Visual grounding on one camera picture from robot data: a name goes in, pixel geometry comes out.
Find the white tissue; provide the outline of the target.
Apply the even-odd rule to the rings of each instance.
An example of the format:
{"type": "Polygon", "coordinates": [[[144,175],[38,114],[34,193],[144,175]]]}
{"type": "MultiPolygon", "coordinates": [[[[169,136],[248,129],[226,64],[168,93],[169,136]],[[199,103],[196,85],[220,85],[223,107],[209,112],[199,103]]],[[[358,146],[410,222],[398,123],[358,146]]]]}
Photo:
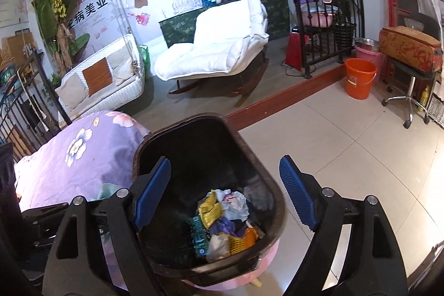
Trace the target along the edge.
{"type": "Polygon", "coordinates": [[[229,235],[224,233],[213,234],[205,256],[207,262],[212,263],[220,259],[225,259],[228,256],[230,256],[229,235]]]}

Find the purple plastic snack bag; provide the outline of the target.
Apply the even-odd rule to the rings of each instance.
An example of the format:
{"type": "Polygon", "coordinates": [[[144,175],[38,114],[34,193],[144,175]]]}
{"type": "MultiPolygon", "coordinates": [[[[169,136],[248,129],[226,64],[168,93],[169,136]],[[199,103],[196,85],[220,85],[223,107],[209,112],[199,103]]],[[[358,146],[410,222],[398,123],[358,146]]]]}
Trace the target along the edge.
{"type": "Polygon", "coordinates": [[[247,228],[246,222],[243,222],[240,219],[232,221],[228,220],[225,216],[222,216],[211,224],[209,233],[211,236],[224,233],[229,236],[243,238],[247,228]]]}

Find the white paper towel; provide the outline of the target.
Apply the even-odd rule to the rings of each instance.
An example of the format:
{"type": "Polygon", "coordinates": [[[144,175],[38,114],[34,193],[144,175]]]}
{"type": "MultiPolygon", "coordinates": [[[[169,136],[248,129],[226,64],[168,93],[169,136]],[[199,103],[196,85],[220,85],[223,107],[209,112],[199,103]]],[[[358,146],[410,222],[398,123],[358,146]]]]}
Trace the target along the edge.
{"type": "Polygon", "coordinates": [[[215,195],[223,209],[223,215],[230,221],[246,221],[249,216],[247,199],[242,192],[226,190],[215,190],[215,195]]]}

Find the yellow foam fruit net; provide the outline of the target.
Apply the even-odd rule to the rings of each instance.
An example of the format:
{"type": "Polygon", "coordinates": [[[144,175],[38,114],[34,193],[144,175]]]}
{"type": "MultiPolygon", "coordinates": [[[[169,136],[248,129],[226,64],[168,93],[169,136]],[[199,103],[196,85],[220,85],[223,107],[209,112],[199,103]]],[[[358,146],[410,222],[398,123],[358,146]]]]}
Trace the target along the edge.
{"type": "Polygon", "coordinates": [[[259,234],[254,228],[247,228],[243,237],[229,236],[229,254],[238,254],[255,245],[259,234]]]}

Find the yellow plastic wrapper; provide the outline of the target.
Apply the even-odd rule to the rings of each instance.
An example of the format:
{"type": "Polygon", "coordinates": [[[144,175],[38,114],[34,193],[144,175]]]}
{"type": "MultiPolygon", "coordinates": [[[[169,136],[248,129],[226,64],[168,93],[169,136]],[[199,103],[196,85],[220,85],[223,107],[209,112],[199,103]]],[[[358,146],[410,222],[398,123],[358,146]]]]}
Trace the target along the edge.
{"type": "Polygon", "coordinates": [[[218,201],[215,190],[211,190],[209,196],[198,206],[198,212],[201,222],[207,230],[223,216],[223,207],[218,201]]]}

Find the dark brown trash bin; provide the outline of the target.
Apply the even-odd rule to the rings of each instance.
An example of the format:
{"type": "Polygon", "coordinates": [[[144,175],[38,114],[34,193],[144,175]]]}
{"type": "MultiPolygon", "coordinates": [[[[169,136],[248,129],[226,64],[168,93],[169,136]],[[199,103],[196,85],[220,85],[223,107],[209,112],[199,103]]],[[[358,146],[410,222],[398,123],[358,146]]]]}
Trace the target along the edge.
{"type": "Polygon", "coordinates": [[[276,181],[238,132],[215,113],[170,125],[143,140],[133,175],[149,173],[162,157],[171,163],[170,181],[153,219],[139,233],[153,270],[202,287],[256,270],[284,230],[285,202],[276,181]],[[242,192],[248,219],[263,237],[236,255],[208,263],[195,253],[189,220],[212,189],[242,192]]]}

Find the purple floral bed quilt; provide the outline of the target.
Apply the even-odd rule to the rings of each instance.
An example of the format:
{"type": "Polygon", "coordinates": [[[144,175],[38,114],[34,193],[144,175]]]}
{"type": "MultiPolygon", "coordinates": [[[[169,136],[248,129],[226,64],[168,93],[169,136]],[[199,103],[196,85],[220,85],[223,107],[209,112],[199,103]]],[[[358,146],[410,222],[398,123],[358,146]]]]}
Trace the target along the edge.
{"type": "MultiPolygon", "coordinates": [[[[98,201],[130,188],[138,177],[133,175],[135,153],[147,133],[143,125],[117,111],[76,120],[38,151],[14,162],[20,210],[64,202],[69,206],[79,195],[98,201]]],[[[44,295],[43,280],[1,281],[7,295],[44,295]]]]}

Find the chrome swivel stool base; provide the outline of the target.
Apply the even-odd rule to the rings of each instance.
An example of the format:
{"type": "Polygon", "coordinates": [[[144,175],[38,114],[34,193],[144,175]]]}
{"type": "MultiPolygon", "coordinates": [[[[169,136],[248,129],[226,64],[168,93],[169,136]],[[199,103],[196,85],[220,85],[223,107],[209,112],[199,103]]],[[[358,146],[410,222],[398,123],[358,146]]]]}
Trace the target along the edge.
{"type": "Polygon", "coordinates": [[[424,112],[423,122],[424,124],[428,125],[430,123],[430,116],[426,109],[426,106],[416,101],[412,95],[415,87],[415,82],[417,80],[435,80],[436,73],[435,72],[424,73],[418,70],[417,68],[413,68],[412,66],[407,65],[394,58],[390,58],[390,63],[394,66],[395,69],[399,69],[402,72],[408,74],[410,76],[410,81],[407,92],[405,94],[383,98],[382,106],[386,107],[388,103],[392,101],[405,101],[408,106],[408,117],[405,119],[403,127],[405,129],[409,129],[413,121],[414,117],[413,106],[415,105],[424,112]]]}

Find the white wicker swing sofa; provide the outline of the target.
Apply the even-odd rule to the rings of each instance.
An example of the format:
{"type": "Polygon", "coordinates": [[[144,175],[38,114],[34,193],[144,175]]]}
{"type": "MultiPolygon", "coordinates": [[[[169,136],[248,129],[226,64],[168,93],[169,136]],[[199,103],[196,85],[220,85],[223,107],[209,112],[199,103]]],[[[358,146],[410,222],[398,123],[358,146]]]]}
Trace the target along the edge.
{"type": "Polygon", "coordinates": [[[145,66],[133,34],[101,48],[77,64],[56,88],[69,120],[101,110],[117,110],[142,95],[145,66]]]}

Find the brown square cushion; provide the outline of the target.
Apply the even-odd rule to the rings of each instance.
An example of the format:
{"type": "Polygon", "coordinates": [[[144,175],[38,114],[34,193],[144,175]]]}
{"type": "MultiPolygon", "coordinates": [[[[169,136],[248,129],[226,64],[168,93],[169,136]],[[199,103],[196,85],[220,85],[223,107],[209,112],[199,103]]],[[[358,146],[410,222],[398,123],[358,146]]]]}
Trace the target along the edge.
{"type": "Polygon", "coordinates": [[[90,97],[112,84],[112,75],[106,58],[100,59],[89,68],[84,69],[82,73],[87,82],[90,97]]]}

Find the orange plastic bucket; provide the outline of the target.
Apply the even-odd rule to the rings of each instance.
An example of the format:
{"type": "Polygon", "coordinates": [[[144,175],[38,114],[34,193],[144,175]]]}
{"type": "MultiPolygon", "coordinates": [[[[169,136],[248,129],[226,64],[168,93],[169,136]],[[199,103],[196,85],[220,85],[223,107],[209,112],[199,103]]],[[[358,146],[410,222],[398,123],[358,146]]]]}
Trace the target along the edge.
{"type": "Polygon", "coordinates": [[[345,72],[345,91],[348,95],[357,100],[367,99],[378,68],[367,60],[351,58],[345,61],[345,72]]]}

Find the orange patterned stool cushion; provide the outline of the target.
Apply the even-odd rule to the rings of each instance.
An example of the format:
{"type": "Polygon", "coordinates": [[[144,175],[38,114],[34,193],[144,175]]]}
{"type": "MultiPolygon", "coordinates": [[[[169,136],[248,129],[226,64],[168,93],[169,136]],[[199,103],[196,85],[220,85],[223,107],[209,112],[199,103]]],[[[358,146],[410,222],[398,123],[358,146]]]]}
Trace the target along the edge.
{"type": "Polygon", "coordinates": [[[379,32],[379,49],[425,74],[437,72],[443,65],[440,41],[405,26],[384,27],[379,32]]]}

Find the red box on floor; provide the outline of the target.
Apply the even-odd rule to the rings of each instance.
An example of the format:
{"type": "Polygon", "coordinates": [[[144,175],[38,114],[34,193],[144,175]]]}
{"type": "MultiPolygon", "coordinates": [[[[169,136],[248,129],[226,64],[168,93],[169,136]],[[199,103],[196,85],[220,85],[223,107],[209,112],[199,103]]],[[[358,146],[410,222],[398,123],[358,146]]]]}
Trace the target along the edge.
{"type": "Polygon", "coordinates": [[[297,28],[293,28],[291,30],[286,55],[284,59],[284,63],[292,68],[296,68],[296,70],[302,70],[302,51],[305,49],[305,46],[308,43],[309,36],[304,35],[304,45],[301,45],[301,36],[297,31],[297,28]]]}

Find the green patterned cabinet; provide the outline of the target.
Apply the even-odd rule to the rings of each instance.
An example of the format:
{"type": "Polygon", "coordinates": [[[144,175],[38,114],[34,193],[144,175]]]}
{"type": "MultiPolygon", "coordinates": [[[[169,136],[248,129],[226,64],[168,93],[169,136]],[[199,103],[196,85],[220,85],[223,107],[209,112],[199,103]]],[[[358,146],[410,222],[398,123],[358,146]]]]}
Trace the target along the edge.
{"type": "MultiPolygon", "coordinates": [[[[267,34],[271,40],[285,37],[290,31],[290,12],[287,0],[260,0],[268,15],[267,34]]],[[[178,43],[194,42],[200,29],[214,31],[219,28],[238,29],[246,23],[248,0],[232,1],[214,7],[201,8],[173,16],[160,22],[168,47],[178,43]]]]}

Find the white cushioned rocking chair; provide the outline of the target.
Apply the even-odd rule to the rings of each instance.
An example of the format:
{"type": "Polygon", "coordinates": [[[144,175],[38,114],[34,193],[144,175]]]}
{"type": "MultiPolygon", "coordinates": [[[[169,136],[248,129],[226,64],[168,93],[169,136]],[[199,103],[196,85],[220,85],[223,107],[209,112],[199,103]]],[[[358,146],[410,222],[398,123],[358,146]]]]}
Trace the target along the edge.
{"type": "Polygon", "coordinates": [[[268,15],[260,0],[248,0],[246,23],[238,29],[200,29],[194,42],[173,44],[157,57],[163,81],[228,77],[242,73],[268,44],[268,15]]]}

